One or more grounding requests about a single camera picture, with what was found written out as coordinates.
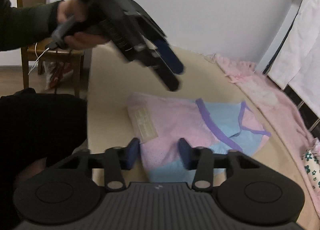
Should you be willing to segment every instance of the ribbed black surface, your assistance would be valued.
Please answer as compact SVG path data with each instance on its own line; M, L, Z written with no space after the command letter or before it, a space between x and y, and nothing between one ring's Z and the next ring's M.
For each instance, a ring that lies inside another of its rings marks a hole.
M247 230L263 229L237 222L220 211L209 194L185 183L132 183L108 194L100 207L78 222L64 226L35 226L24 222L16 230ZM296 223L268 229L301 230Z

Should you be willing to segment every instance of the white cable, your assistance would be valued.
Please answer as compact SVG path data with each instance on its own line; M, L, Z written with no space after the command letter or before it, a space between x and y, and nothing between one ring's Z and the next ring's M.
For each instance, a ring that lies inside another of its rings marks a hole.
M37 59L36 59L36 62L32 65L32 67L31 67L28 75L30 75L31 71L33 71L34 68L36 67L36 65L39 63L39 59L42 57L42 55L44 55L44 54L50 49L50 48L47 48L47 49L46 49L44 52L42 52L42 54L38 57L38 54L37 54L37 44L38 44L38 43L36 43L36 45L35 45L35 52L36 52L36 57L37 57Z

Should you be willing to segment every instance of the pink and blue cloth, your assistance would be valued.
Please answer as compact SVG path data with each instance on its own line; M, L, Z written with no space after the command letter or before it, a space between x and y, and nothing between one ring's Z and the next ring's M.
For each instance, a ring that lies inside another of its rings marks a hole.
M137 110L145 109L148 119L139 120ZM153 128L155 137L141 144L141 160L151 182L192 183L195 171L183 167L177 143L185 138L192 147L206 147L226 154L234 149L252 156L271 134L256 119L245 102L207 103L161 98L133 93L128 113L135 136L143 139L142 128ZM215 169L214 174L223 169Z

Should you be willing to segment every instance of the logo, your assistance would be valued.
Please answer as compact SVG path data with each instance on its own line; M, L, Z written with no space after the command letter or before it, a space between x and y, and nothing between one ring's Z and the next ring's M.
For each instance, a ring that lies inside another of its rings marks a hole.
M163 188L162 185L155 186L155 189L157 189L157 190L161 190L162 188Z

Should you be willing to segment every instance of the hand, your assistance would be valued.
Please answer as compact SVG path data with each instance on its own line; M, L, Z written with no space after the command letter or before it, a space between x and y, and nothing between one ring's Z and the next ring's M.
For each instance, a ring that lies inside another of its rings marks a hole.
M62 24L68 17L74 15L78 22L84 22L87 19L88 6L81 0L68 0L58 5L57 21ZM67 36L65 43L75 50L84 50L94 48L99 44L105 44L109 41L100 35L88 34L86 32L77 32L73 36Z
M46 163L46 158L35 161L34 163L26 167L23 171L21 171L16 176L14 187L17 188L21 182L24 182L25 180L32 178L33 176L42 172L45 169L45 163Z

